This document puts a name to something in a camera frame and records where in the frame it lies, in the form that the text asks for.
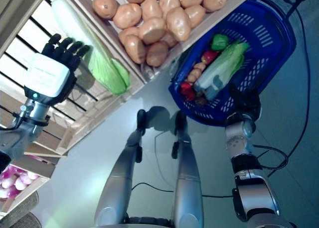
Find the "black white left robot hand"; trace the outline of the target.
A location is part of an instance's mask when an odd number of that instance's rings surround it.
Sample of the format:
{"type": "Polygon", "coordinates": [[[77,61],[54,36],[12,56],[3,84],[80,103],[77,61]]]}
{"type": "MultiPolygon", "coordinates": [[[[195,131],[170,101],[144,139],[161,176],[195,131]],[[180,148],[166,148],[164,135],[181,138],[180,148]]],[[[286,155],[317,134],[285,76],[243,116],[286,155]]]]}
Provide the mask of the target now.
{"type": "Polygon", "coordinates": [[[27,98],[47,106],[63,102],[73,90],[77,78],[75,70],[90,46],[67,37],[61,40],[56,33],[35,53],[26,71],[24,94],[27,98]]]}

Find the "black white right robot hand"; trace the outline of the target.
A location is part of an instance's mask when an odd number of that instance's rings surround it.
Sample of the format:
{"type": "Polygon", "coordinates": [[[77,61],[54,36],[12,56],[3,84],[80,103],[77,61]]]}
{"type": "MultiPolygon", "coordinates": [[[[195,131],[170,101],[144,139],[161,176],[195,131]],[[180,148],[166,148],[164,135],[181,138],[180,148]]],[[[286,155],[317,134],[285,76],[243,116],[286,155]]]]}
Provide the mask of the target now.
{"type": "Polygon", "coordinates": [[[228,90],[234,101],[234,111],[240,115],[248,115],[252,121],[257,121],[261,114],[258,90],[246,88],[240,91],[234,84],[230,84],[228,90]]]}

